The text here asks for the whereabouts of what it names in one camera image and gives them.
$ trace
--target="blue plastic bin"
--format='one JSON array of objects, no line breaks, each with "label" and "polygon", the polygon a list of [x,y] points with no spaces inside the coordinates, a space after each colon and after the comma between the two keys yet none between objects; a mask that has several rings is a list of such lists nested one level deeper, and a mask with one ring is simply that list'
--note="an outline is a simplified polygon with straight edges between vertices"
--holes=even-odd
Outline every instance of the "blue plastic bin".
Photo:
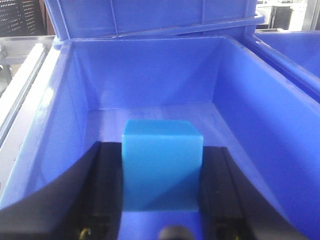
[{"label": "blue plastic bin", "polygon": [[1,207],[50,183],[95,141],[121,142],[129,119],[190,121],[318,239],[320,104],[226,37],[67,40]]},{"label": "blue plastic bin", "polygon": [[320,103],[320,32],[264,32],[246,45]]},{"label": "blue plastic bin", "polygon": [[127,35],[229,35],[257,24],[256,0],[45,0],[60,41]]}]

